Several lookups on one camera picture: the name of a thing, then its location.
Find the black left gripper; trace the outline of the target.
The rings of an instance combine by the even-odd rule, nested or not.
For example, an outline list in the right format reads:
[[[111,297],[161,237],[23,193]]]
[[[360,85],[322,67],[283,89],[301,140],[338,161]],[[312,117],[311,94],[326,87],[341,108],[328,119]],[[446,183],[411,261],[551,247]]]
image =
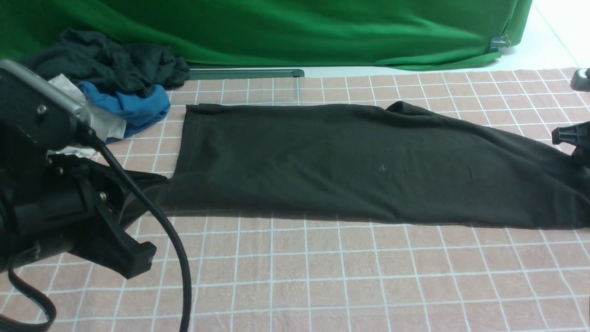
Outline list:
[[[169,179],[126,174],[160,206]],[[126,279],[152,268],[156,246],[126,231],[149,208],[107,166],[86,158],[1,150],[1,271],[70,253]]]

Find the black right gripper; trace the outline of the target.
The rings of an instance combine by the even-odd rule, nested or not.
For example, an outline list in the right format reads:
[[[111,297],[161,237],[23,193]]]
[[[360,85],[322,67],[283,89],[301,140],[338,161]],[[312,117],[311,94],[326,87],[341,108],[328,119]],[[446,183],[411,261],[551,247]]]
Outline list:
[[[590,166],[590,122],[555,128],[552,144],[566,143],[574,147],[570,158],[580,166]]]

